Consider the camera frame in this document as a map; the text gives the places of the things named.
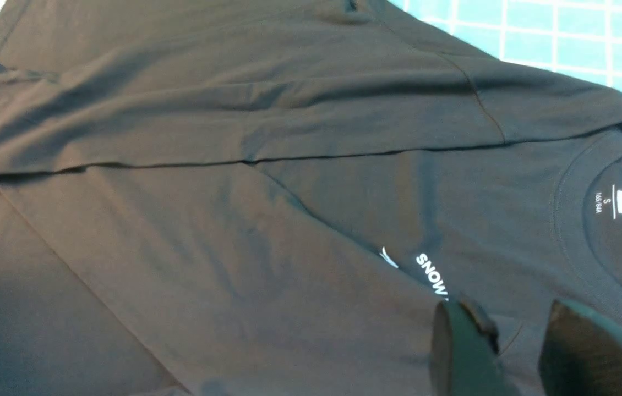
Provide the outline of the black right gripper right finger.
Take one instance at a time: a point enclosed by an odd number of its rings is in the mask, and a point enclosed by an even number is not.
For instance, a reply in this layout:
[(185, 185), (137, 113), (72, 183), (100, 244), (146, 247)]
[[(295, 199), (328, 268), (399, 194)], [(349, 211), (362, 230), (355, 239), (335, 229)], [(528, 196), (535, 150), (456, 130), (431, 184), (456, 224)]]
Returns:
[(557, 299), (538, 373), (547, 395), (622, 395), (622, 326), (588, 306)]

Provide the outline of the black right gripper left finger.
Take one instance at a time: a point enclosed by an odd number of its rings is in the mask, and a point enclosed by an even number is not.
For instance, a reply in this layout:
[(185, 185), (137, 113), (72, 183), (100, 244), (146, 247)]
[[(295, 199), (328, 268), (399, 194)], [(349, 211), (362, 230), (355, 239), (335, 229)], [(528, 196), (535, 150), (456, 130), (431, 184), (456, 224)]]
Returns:
[(452, 296), (434, 311), (432, 395), (518, 395), (498, 361), (498, 327), (476, 301)]

